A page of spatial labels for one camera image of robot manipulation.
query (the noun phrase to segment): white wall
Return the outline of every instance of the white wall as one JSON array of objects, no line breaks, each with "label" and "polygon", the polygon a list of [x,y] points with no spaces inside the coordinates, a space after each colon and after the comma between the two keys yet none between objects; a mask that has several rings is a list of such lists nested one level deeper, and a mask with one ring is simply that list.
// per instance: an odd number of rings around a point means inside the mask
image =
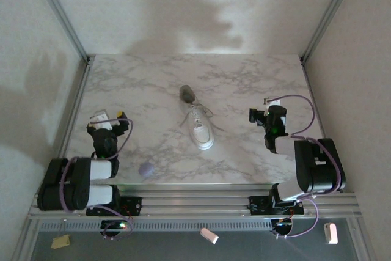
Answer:
[{"label": "white wall", "polygon": [[0,0],[0,11],[0,259],[10,260],[58,147],[79,56],[46,0]]},{"label": "white wall", "polygon": [[301,54],[331,0],[60,0],[89,54]]},{"label": "white wall", "polygon": [[391,257],[391,0],[344,0],[308,66],[379,260]]}]

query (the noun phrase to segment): white marble tabletop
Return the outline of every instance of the white marble tabletop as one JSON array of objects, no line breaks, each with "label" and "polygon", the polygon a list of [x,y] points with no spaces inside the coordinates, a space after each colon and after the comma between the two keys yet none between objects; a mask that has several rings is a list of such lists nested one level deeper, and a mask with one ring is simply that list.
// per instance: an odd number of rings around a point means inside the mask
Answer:
[{"label": "white marble tabletop", "polygon": [[[179,88],[189,84],[209,107],[214,146],[201,151],[192,143],[179,107]],[[89,117],[105,109],[111,118],[124,111],[134,131],[119,156],[116,184],[276,183],[295,176],[294,160],[266,149],[264,131],[249,122],[249,108],[263,109],[263,99],[285,94],[310,97],[298,56],[184,54],[178,56],[97,55],[71,136],[68,157],[89,156]],[[286,98],[287,132],[311,118],[300,98]],[[306,133],[320,138],[317,120]],[[119,144],[125,136],[119,137]],[[149,178],[139,166],[152,163]]]}]

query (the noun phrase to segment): shoelace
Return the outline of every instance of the shoelace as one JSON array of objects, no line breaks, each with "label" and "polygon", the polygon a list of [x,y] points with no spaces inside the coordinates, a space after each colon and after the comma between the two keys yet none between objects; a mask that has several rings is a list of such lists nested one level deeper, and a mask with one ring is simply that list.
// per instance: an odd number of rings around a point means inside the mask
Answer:
[{"label": "shoelace", "polygon": [[193,110],[199,109],[205,113],[206,119],[209,121],[212,127],[217,128],[218,130],[224,131],[222,128],[219,128],[217,125],[215,125],[213,122],[210,121],[210,118],[213,117],[213,112],[209,108],[207,108],[205,105],[198,103],[198,104],[192,104],[191,108],[188,113],[186,113],[185,118],[183,119],[182,123],[179,125],[179,127],[182,127],[182,125],[185,123],[186,119],[188,119],[190,113],[192,113]]}]

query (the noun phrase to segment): yellow sticky note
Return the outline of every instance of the yellow sticky note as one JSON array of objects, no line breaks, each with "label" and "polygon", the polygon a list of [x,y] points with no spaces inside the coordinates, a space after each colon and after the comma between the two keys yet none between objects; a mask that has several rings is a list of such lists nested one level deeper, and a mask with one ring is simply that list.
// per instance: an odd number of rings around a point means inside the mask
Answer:
[{"label": "yellow sticky note", "polygon": [[53,238],[53,242],[51,243],[52,249],[58,249],[62,247],[69,246],[71,244],[69,240],[69,235],[62,235],[61,237]]}]

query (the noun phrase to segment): white shoe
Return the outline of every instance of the white shoe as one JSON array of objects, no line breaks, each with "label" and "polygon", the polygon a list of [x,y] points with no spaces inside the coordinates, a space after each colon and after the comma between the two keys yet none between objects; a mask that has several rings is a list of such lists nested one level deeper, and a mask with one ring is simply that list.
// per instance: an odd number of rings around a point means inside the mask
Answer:
[{"label": "white shoe", "polygon": [[198,149],[209,149],[214,142],[213,129],[208,117],[208,112],[211,113],[211,111],[198,101],[189,85],[181,87],[179,90],[179,99],[181,108],[186,114],[181,125],[187,120],[190,138],[193,143]]}]

